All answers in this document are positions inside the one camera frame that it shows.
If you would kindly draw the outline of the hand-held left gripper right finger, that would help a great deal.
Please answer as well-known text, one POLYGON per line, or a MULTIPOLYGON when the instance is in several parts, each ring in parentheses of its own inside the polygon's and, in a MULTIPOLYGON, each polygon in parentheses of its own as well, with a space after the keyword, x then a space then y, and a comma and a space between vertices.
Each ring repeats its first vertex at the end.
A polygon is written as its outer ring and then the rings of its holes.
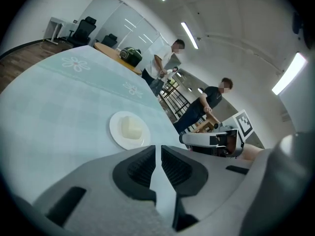
POLYGON ((239 187, 252 163, 161 147, 162 168, 176 192, 173 229, 180 232, 215 212, 239 187))

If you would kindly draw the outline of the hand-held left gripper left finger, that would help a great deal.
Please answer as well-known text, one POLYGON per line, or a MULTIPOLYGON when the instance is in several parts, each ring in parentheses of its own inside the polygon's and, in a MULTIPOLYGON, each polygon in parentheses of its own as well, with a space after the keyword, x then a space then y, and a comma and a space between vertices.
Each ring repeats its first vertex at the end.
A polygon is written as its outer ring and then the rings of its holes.
POLYGON ((148 146, 91 160, 34 202, 59 229, 78 236, 172 236, 150 189, 156 148, 148 146))

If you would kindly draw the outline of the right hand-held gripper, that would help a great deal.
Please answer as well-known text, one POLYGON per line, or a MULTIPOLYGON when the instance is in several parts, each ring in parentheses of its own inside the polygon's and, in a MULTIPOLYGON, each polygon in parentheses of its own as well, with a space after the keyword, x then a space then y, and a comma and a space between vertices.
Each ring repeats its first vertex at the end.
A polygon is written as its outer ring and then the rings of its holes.
POLYGON ((227 157, 238 157, 244 150, 246 139, 253 133, 253 126, 245 110, 225 121, 215 124, 212 133, 184 133, 180 143, 190 146, 192 151, 213 154, 216 148, 224 151, 227 157))

